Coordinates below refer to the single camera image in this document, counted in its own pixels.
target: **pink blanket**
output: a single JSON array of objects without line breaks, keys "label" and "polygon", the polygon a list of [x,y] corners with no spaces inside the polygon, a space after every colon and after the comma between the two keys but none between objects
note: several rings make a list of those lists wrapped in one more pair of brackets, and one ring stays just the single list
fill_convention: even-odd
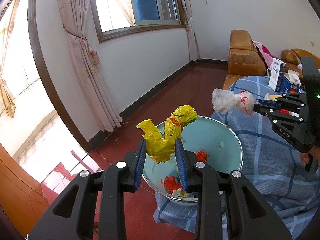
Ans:
[{"label": "pink blanket", "polygon": [[300,63],[298,66],[297,66],[299,69],[301,69],[301,71],[302,71],[302,63]]},{"label": "pink blanket", "polygon": [[254,45],[256,45],[256,48],[262,54],[267,66],[268,66],[268,69],[270,69],[271,64],[272,64],[272,60],[277,57],[273,56],[270,53],[270,51],[265,46],[263,46],[263,44],[261,44],[260,42],[258,42],[258,41],[252,41],[252,42]]}]

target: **metal bowl rim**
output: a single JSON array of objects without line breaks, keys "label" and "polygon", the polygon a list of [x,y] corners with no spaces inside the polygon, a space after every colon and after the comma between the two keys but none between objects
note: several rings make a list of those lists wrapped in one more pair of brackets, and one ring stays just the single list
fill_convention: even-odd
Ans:
[{"label": "metal bowl rim", "polygon": [[[227,126],[226,124],[224,124],[223,122],[220,122],[216,119],[213,119],[211,117],[207,117],[207,116],[203,116],[203,115],[199,115],[198,117],[202,117],[202,118],[206,118],[206,119],[210,119],[210,120],[213,120],[215,122],[218,122],[222,125],[224,125],[237,139],[238,143],[239,143],[239,146],[240,146],[240,151],[241,151],[241,156],[240,156],[240,164],[239,164],[239,171],[242,170],[242,166],[243,166],[243,150],[242,150],[242,145],[241,145],[241,142],[238,138],[238,136],[234,133],[234,131],[229,127]],[[156,125],[156,127],[158,127],[159,125],[162,125],[164,124],[165,121],[161,122],[160,124]],[[160,194],[161,196],[164,196],[165,198],[169,199],[169,200],[173,200],[173,201],[176,201],[176,202],[179,202],[179,203],[197,203],[198,202],[198,198],[180,198],[180,197],[174,197],[172,196],[171,194],[169,193],[165,193],[165,192],[162,192],[161,190],[158,189],[158,187],[156,187],[153,182],[150,181],[150,179],[145,175],[145,171],[143,170],[143,173],[142,173],[142,177],[143,179],[145,180],[145,182],[155,191],[157,192],[158,194]]]}]

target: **human hand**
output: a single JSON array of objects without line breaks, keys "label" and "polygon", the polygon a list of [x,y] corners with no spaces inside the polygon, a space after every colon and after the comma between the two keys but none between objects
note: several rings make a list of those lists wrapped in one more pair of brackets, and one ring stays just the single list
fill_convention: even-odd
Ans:
[{"label": "human hand", "polygon": [[[318,166],[320,167],[320,147],[314,145],[309,153],[318,160]],[[310,162],[309,154],[300,153],[300,160],[302,165],[306,166]]]}]

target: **baseboard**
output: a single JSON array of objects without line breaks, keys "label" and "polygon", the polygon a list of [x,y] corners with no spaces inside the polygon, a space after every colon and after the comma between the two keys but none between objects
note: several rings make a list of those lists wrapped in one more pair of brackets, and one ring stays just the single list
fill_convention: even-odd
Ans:
[{"label": "baseboard", "polygon": [[137,101],[135,101],[131,106],[126,108],[120,113],[120,116],[123,120],[127,119],[130,115],[132,115],[135,111],[137,111],[142,105],[144,105],[148,100],[150,100],[153,96],[155,96],[161,89],[163,89],[166,85],[168,85],[172,80],[181,75],[184,71],[187,70],[188,67],[192,66],[195,62],[190,61],[176,72],[168,76],[165,80],[157,84],[154,88],[152,88],[149,92],[140,97]]},{"label": "baseboard", "polygon": [[[120,113],[120,116],[123,120],[126,120],[130,115],[132,115],[135,111],[137,111],[141,106],[143,106],[147,101],[149,101],[153,96],[155,96],[161,89],[163,89],[166,85],[168,85],[172,80],[181,75],[184,71],[186,71],[190,66],[192,66],[195,62],[190,61],[176,72],[171,74],[165,80],[157,84],[154,88],[152,88],[149,92],[140,97],[137,101],[135,101],[132,105],[127,107]],[[89,145],[92,149],[96,149],[111,133],[108,131],[102,132],[99,131],[96,135],[94,135],[89,140]]]},{"label": "baseboard", "polygon": [[213,68],[228,70],[228,62],[224,61],[224,60],[202,58],[202,59],[197,60],[197,62],[220,65],[220,66],[214,66]]},{"label": "baseboard", "polygon": [[97,148],[104,140],[107,138],[111,132],[108,131],[99,131],[96,135],[94,135],[89,141],[89,145],[92,149]]}]

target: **wooden door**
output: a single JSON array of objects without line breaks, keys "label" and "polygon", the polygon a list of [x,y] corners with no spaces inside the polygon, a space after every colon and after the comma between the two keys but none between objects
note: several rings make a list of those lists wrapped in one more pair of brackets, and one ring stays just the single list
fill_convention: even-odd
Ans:
[{"label": "wooden door", "polygon": [[48,207],[41,185],[0,144],[0,205],[16,230],[30,232]]}]

